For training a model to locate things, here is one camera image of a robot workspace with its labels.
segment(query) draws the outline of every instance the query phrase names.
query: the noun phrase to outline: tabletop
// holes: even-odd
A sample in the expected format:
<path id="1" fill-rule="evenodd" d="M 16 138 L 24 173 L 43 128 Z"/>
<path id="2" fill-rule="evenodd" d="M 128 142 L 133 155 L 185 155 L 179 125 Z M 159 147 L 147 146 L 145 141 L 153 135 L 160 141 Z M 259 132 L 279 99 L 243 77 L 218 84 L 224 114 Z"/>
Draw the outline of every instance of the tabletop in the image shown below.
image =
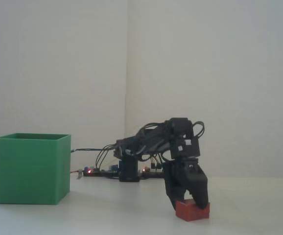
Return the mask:
<path id="1" fill-rule="evenodd" d="M 209 199 L 210 219 L 185 222 L 163 179 L 71 174 L 71 191 L 58 205 L 0 205 L 0 235 L 283 235 L 283 178 L 211 177 Z"/>

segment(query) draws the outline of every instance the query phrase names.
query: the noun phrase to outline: cable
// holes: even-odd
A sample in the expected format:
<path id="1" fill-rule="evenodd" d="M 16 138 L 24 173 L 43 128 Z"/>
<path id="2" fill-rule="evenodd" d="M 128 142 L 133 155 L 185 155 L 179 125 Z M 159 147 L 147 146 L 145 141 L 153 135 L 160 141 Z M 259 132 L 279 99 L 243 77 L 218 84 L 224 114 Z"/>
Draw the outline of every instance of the cable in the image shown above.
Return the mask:
<path id="1" fill-rule="evenodd" d="M 158 155 L 159 155 L 159 159 L 160 159 L 160 162 L 161 162 L 161 165 L 163 164 L 163 161 L 162 161 L 162 158 L 161 158 L 161 156 L 160 156 L 160 153 L 158 153 Z"/>
<path id="2" fill-rule="evenodd" d="M 109 145 L 106 145 L 103 147 L 103 150 L 101 150 L 96 158 L 96 162 L 95 162 L 95 165 L 96 165 L 96 168 L 98 168 L 98 162 L 100 161 L 102 155 L 104 154 L 105 151 L 107 151 L 106 149 L 111 147 L 111 146 L 114 146 L 113 144 L 109 144 Z"/>
<path id="3" fill-rule="evenodd" d="M 159 161 L 157 159 L 157 155 L 156 156 L 153 156 L 153 158 L 156 160 L 157 164 L 159 164 Z"/>
<path id="4" fill-rule="evenodd" d="M 140 162 L 146 162 L 146 161 L 148 161 L 148 160 L 151 159 L 151 158 L 152 158 L 151 155 L 150 155 L 150 157 L 147 158 L 147 159 L 142 159 L 142 157 L 141 157 L 141 158 L 139 158 L 139 161 L 140 161 Z"/>
<path id="5" fill-rule="evenodd" d="M 192 127 L 194 128 L 195 125 L 202 126 L 200 132 L 197 135 L 195 135 L 195 137 L 200 138 L 205 133 L 205 124 L 202 121 L 197 121 L 192 125 Z"/>
<path id="6" fill-rule="evenodd" d="M 106 158 L 106 156 L 107 156 L 108 153 L 109 153 L 109 151 L 106 152 L 106 154 L 104 155 L 103 159 L 101 160 L 100 165 L 99 165 L 99 169 L 100 169 L 100 167 L 101 167 L 101 164 L 102 164 L 103 160 Z"/>
<path id="7" fill-rule="evenodd" d="M 73 149 L 72 151 L 103 151 L 103 150 L 114 150 L 116 147 L 114 144 L 111 144 L 113 147 L 112 148 L 77 148 L 77 149 Z"/>
<path id="8" fill-rule="evenodd" d="M 163 156 L 163 153 L 160 153 L 160 157 L 162 157 L 162 159 L 165 161 L 165 162 L 169 162 L 170 160 L 166 159 L 164 156 Z"/>

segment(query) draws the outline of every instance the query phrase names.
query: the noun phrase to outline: green box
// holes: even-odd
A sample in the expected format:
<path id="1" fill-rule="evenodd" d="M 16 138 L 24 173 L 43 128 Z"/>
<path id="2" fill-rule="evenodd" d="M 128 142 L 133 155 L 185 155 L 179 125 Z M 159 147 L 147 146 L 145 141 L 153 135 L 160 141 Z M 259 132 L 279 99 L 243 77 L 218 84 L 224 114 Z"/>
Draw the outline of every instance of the green box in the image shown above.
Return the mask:
<path id="1" fill-rule="evenodd" d="M 58 204 L 70 191 L 71 135 L 0 137 L 0 204 Z"/>

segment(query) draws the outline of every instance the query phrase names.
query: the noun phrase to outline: black robotic arm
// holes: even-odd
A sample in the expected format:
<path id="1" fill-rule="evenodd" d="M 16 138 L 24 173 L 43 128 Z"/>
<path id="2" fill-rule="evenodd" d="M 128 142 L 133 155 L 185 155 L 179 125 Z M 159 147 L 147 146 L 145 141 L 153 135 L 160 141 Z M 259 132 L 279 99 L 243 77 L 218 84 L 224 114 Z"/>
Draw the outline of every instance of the black robotic arm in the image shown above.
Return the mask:
<path id="1" fill-rule="evenodd" d="M 202 129 L 194 134 L 193 128 L 201 125 Z M 138 161 L 143 155 L 159 155 L 163 163 L 165 188 L 175 209 L 177 200 L 183 200 L 186 190 L 192 195 L 196 204 L 204 209 L 208 205 L 208 179 L 198 165 L 200 156 L 198 139 L 204 134 L 205 126 L 198 121 L 194 124 L 187 118 L 171 118 L 163 123 L 149 123 L 129 138 L 118 140 L 114 156 L 121 159 L 123 171 L 120 181 L 139 181 Z M 172 160 L 163 157 L 170 150 Z"/>

